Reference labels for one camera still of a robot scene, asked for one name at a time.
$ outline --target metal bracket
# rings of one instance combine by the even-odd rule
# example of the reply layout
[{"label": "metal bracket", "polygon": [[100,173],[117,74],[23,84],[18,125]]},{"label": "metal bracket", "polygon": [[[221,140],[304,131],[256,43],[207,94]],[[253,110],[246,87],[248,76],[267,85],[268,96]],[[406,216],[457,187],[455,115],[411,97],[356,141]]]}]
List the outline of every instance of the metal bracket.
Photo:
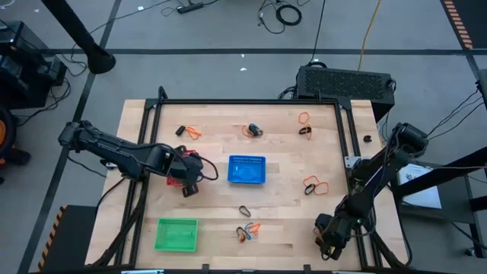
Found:
[{"label": "metal bracket", "polygon": [[370,160],[371,158],[368,156],[348,156],[345,157],[345,168],[353,168],[354,164],[358,161],[358,159],[361,160]]}]

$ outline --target blue plastic basket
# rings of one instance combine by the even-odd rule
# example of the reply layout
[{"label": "blue plastic basket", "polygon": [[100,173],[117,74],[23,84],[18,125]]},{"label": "blue plastic basket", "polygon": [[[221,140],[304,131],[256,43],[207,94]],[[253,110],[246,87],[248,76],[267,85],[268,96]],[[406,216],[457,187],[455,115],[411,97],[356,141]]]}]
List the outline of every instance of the blue plastic basket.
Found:
[{"label": "blue plastic basket", "polygon": [[265,183],[266,158],[262,156],[230,156],[228,162],[228,180],[232,183]]}]

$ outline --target green plastic basket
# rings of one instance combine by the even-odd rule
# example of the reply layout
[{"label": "green plastic basket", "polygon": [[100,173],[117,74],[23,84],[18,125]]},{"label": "green plastic basket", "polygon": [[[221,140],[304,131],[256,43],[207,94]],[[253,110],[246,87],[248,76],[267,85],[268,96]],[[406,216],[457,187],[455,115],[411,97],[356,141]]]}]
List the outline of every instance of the green plastic basket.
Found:
[{"label": "green plastic basket", "polygon": [[189,218],[160,218],[154,249],[161,251],[195,252],[198,220]]}]

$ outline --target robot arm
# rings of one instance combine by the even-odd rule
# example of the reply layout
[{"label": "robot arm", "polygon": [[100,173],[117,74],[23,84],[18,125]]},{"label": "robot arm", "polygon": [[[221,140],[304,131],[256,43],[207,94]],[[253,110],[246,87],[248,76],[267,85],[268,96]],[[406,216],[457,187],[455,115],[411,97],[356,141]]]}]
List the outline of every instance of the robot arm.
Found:
[{"label": "robot arm", "polygon": [[185,197],[198,193],[202,160],[191,154],[184,158],[184,146],[165,144],[137,145],[101,132],[88,121],[70,122],[58,137],[59,144],[70,151],[89,151],[118,166],[124,177],[143,180],[149,173],[172,176],[183,183]]},{"label": "robot arm", "polygon": [[[348,170],[349,181],[354,184],[351,194],[345,196],[335,209],[335,215],[320,214],[315,221],[318,237],[315,242],[327,260],[337,260],[342,249],[352,237],[352,229],[362,225],[374,234],[372,240],[379,239],[374,226],[366,225],[366,220],[374,206],[375,196],[391,181],[397,172],[413,158],[424,154],[428,145],[427,135],[407,123],[399,123],[386,148],[370,160],[359,160]],[[392,254],[385,244],[378,244],[381,253],[391,262]]]}]

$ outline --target wooden tabletop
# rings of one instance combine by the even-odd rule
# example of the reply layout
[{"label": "wooden tabletop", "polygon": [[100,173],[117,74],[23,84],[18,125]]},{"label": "wooden tabletop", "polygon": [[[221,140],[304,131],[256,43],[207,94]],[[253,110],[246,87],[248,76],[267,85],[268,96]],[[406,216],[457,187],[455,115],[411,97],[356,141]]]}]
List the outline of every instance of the wooden tabletop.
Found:
[{"label": "wooden tabletop", "polygon": [[[143,113],[143,100],[127,100],[123,108],[117,136],[136,142]],[[299,113],[310,114],[313,128],[311,140],[298,135],[302,127]],[[362,155],[373,156],[381,149],[380,138],[369,101],[352,101],[352,111]],[[153,112],[149,118],[151,133]],[[349,154],[352,143],[346,114],[342,112]],[[264,130],[259,139],[249,139],[241,126],[257,124]],[[193,141],[186,133],[174,133],[181,125],[202,132]],[[372,142],[362,141],[371,135]],[[323,261],[314,243],[314,220],[320,213],[333,214],[347,194],[342,152],[332,106],[326,105],[163,105],[157,142],[173,147],[185,145],[215,163],[220,173],[216,181],[203,180],[199,193],[183,198],[180,188],[167,186],[166,178],[152,175],[149,183],[145,219],[138,247],[138,268],[201,269],[303,269],[359,270],[356,239],[351,239],[338,261]],[[266,183],[260,186],[227,181],[230,155],[266,157]],[[207,164],[203,173],[213,176]],[[326,195],[304,195],[302,180],[316,175],[329,183]],[[120,179],[118,171],[110,171],[103,191]],[[116,188],[101,204],[86,263],[94,262],[110,245],[120,230],[128,182]],[[239,206],[252,213],[248,218],[239,213]],[[387,246],[402,262],[407,261],[406,248],[392,193],[384,189],[375,199],[377,231]],[[195,253],[163,252],[154,249],[159,218],[197,218],[198,241]],[[260,233],[241,244],[235,233],[249,221],[262,224]],[[368,239],[368,263],[373,265]],[[123,262],[128,262],[132,233],[126,241]]]}]

